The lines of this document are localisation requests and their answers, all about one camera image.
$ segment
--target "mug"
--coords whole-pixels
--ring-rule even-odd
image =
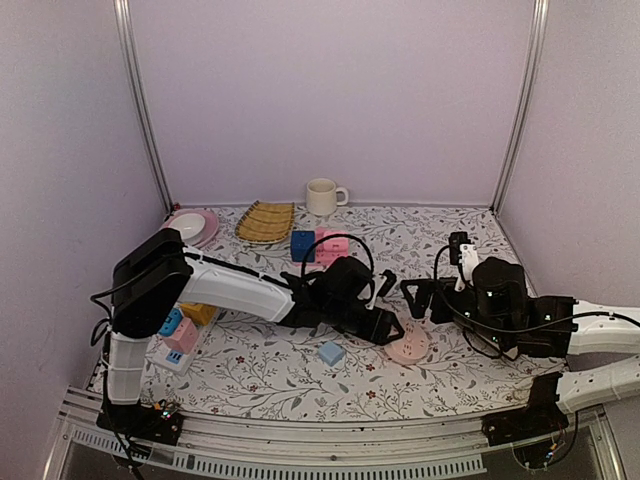
[[[344,200],[338,201],[338,193],[344,195]],[[314,215],[331,215],[348,201],[349,190],[338,187],[333,180],[316,178],[307,183],[307,210]]]

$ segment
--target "floral tablecloth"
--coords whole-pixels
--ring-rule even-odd
[[[277,274],[296,272],[288,242],[252,246],[233,232],[245,208],[223,207],[220,232],[204,250],[239,265]],[[437,250],[451,232],[468,231],[480,258],[515,262],[492,214],[476,208],[342,207],[318,218],[296,209],[296,229],[323,226],[361,237],[376,271],[399,279],[430,276]],[[352,242],[353,255],[364,252]],[[443,262],[440,275],[454,275]],[[147,363],[143,400],[166,398],[185,410],[216,415],[317,422],[416,419],[459,415],[526,403],[532,377],[565,368],[557,359],[490,360],[467,345],[455,325],[412,320],[396,285],[382,302],[401,321],[426,331],[429,351],[413,366],[393,363],[382,347],[343,336],[331,328],[289,329],[244,313],[223,311],[201,353],[183,377]],[[317,355],[327,341],[344,360],[329,367]],[[157,343],[152,343],[151,355]],[[100,391],[101,382],[93,382]]]

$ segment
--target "mug handle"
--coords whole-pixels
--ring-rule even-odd
[[[339,207],[343,207],[344,205],[349,203],[349,190],[347,190],[344,187],[338,187],[338,188],[336,188],[336,195],[338,195],[339,193],[344,195],[344,200],[342,200],[340,202],[336,202],[336,205],[338,205]]]

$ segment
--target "wicker tray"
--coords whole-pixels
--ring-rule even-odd
[[[293,229],[293,203],[255,202],[236,226],[236,236],[251,243],[278,243]]]

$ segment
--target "pink block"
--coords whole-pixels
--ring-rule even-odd
[[[316,230],[316,241],[328,235],[336,233],[346,233],[339,231],[331,231],[325,228]],[[348,238],[332,238],[318,245],[316,248],[316,263],[329,266],[336,258],[349,256],[349,239]]]
[[[164,338],[164,343],[171,350],[187,354],[198,340],[198,329],[190,318],[184,317],[176,331],[170,337]]]

